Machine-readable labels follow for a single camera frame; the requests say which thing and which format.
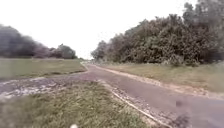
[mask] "asphalt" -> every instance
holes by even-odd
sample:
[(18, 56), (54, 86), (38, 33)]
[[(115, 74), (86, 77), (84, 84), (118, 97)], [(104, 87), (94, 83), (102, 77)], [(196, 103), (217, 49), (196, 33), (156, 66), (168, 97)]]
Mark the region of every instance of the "asphalt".
[(29, 87), (31, 92), (33, 92), (33, 90), (38, 90), (33, 89), (33, 87), (38, 85), (52, 86), (77, 80), (103, 80), (111, 86), (122, 90), (130, 97), (141, 101), (141, 103), (150, 108), (149, 110), (153, 111), (155, 116), (172, 117), (173, 122), (170, 123), (173, 123), (172, 125), (179, 123), (179, 125), (177, 124), (178, 128), (224, 128), (224, 100), (182, 94), (130, 77), (111, 73), (102, 68), (97, 68), (95, 65), (84, 65), (88, 69), (84, 73), (0, 82), (0, 97), (12, 97), (11, 95), (14, 92), (19, 92), (19, 95), (30, 92), (29, 90), (24, 91), (24, 87), (26, 89)]
[(183, 118), (187, 127), (224, 128), (224, 101), (193, 96), (144, 83), (126, 76), (114, 74), (94, 65), (86, 64), (94, 79), (101, 79), (126, 92), (131, 97), (144, 101), (152, 110)]

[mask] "green grass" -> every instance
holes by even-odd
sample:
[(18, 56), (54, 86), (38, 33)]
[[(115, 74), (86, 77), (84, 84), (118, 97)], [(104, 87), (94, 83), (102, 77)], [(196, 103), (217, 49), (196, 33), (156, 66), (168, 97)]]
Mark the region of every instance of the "green grass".
[(85, 71), (80, 60), (0, 59), (0, 78), (30, 77)]
[(107, 64), (106, 68), (160, 80), (164, 83), (200, 87), (224, 92), (224, 63), (199, 67), (171, 67), (160, 64)]
[(146, 128), (139, 113), (88, 82), (53, 94), (35, 94), (0, 104), (1, 128)]

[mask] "paved road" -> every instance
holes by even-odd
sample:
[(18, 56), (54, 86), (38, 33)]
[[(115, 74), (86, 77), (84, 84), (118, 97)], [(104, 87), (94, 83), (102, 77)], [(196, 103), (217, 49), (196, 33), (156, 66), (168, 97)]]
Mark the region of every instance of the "paved road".
[(224, 100), (181, 94), (117, 75), (90, 64), (85, 66), (88, 68), (88, 72), (85, 73), (1, 82), (0, 99), (9, 96), (26, 95), (27, 93), (38, 93), (50, 89), (49, 87), (56, 88), (57, 84), (63, 85), (65, 82), (104, 80), (146, 104), (150, 107), (150, 110), (157, 114), (161, 112), (167, 117), (186, 117), (184, 118), (185, 122), (181, 123), (188, 124), (188, 127), (224, 128)]
[(177, 93), (129, 77), (86, 65), (95, 79), (102, 79), (155, 110), (187, 117), (193, 128), (224, 128), (224, 101)]

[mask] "path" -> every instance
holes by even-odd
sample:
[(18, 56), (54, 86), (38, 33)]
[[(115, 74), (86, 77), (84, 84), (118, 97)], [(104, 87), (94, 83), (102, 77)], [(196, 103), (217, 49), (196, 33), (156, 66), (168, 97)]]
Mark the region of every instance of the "path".
[(223, 128), (224, 126), (224, 100), (181, 94), (113, 74), (90, 64), (85, 66), (88, 68), (85, 73), (1, 82), (0, 99), (48, 91), (66, 82), (103, 80), (136, 99), (155, 117), (167, 120), (177, 118), (184, 121), (181, 122), (182, 124), (193, 128)]
[(186, 117), (189, 127), (223, 128), (224, 101), (177, 93), (163, 87), (150, 85), (134, 79), (86, 65), (95, 77), (125, 91), (131, 97), (148, 104), (157, 114), (170, 117)]

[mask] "vegetation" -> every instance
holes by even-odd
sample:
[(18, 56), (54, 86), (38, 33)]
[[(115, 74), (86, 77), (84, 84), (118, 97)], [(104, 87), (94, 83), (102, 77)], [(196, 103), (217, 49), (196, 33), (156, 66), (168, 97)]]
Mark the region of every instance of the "vegetation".
[(106, 64), (106, 68), (156, 79), (164, 83), (188, 85), (213, 92), (224, 92), (224, 63), (198, 67), (164, 66), (161, 64)]
[(183, 16), (144, 20), (109, 43), (101, 41), (96, 60), (198, 65), (224, 59), (224, 2), (199, 0), (185, 4)]
[(80, 60), (0, 59), (0, 79), (85, 71)]
[(1, 128), (147, 128), (140, 115), (97, 83), (9, 100), (0, 105)]
[(49, 49), (31, 37), (21, 35), (16, 29), (2, 25), (0, 25), (0, 57), (77, 58), (75, 51), (66, 45), (62, 44), (57, 49)]

